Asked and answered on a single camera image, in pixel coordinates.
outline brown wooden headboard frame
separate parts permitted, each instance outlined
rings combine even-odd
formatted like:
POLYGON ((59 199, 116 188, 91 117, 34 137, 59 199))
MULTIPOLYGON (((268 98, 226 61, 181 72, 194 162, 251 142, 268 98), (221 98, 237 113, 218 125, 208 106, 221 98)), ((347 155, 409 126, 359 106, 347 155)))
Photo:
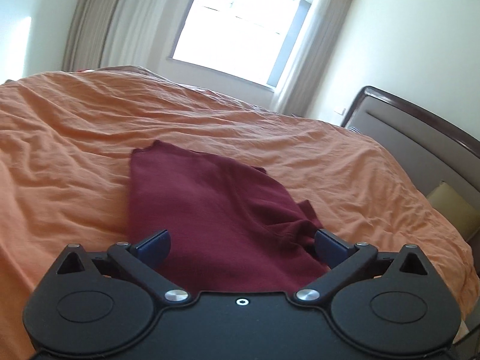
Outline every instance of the brown wooden headboard frame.
POLYGON ((447 122, 441 117, 433 114, 432 112, 419 107, 418 105, 415 105, 405 99, 402 99, 401 97, 392 95, 388 92, 384 92, 371 86, 363 87, 362 90, 358 93, 357 97, 355 97, 355 100, 353 101, 350 109, 348 110, 342 121, 342 127, 345 127, 347 125, 351 117, 355 114, 355 111, 358 109, 358 107, 360 107, 360 104, 362 104, 362 101, 367 96, 371 96, 375 99, 381 100, 389 105, 392 105, 395 108, 398 108, 400 111, 403 111, 413 116, 414 118, 421 120, 423 123, 446 135, 448 138, 452 139, 457 144, 463 146, 473 155, 480 158, 480 142, 468 133, 464 132, 457 126, 454 126, 452 123, 447 122))

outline silver screw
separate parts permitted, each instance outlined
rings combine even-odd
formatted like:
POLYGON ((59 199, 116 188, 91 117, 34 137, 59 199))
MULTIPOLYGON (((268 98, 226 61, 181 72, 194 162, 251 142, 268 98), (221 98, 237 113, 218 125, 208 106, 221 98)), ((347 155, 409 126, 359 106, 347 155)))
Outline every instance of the silver screw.
POLYGON ((171 289, 165 293, 165 299, 170 302, 181 302, 188 298, 188 292, 183 289, 171 289))
POLYGON ((250 302, 248 301, 248 299, 237 299, 237 304, 239 306, 246 306, 247 304, 249 304, 250 302))
POLYGON ((314 289, 304 288, 298 291, 295 296, 300 300, 316 300, 320 297, 320 292, 314 289))

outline folded garment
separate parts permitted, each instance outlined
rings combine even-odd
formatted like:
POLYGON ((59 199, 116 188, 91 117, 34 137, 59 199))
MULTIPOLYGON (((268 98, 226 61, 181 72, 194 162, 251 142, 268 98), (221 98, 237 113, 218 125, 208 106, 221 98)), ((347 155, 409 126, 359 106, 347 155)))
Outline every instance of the folded garment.
POLYGON ((168 229, 158 272, 191 293, 292 293, 328 270, 310 253, 313 208, 262 168, 155 141, 131 155, 129 204, 130 242, 168 229))

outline window sill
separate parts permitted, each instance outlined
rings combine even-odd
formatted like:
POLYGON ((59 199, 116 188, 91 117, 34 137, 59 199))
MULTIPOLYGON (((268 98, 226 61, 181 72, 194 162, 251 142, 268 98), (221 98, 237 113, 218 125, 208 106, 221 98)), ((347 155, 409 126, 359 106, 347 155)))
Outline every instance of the window sill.
POLYGON ((185 61, 180 61, 178 59, 173 59, 172 57, 167 57, 166 58, 167 61, 169 62, 174 62, 176 64, 180 64, 180 65, 184 65, 184 66, 192 66, 192 67, 196 67, 198 69, 202 69, 204 71, 210 71, 214 74, 217 74, 217 75, 220 75, 220 76, 223 76, 225 78, 228 78, 230 80, 236 80, 236 81, 240 81, 241 83, 244 83, 244 84, 247 84, 247 85, 251 85, 251 86, 255 86, 257 88, 261 88, 261 89, 264 89, 268 92, 274 92, 275 91, 275 88, 273 86, 270 86, 270 85, 263 85, 263 84, 259 84, 257 82, 254 82, 254 81, 250 81, 250 80, 247 80, 247 79, 243 79, 241 77, 238 77, 238 76, 234 76, 232 74, 229 74, 229 73, 225 73, 225 72, 222 72, 222 71, 219 71, 219 70, 215 70, 215 69, 211 69, 209 67, 205 67, 205 66, 202 66, 202 65, 199 65, 199 64, 192 64, 190 62, 185 62, 185 61))

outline bright window light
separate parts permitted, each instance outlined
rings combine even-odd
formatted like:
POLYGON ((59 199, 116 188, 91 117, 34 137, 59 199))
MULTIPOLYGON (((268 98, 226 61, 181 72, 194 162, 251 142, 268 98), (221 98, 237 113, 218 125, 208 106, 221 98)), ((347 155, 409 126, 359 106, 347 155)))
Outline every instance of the bright window light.
POLYGON ((173 58, 275 86, 312 0, 194 0, 173 58))
POLYGON ((23 76, 25 54, 27 50, 28 34, 30 33, 31 17, 25 17, 17 23, 10 36, 5 65, 9 67, 8 78, 19 80, 23 76))

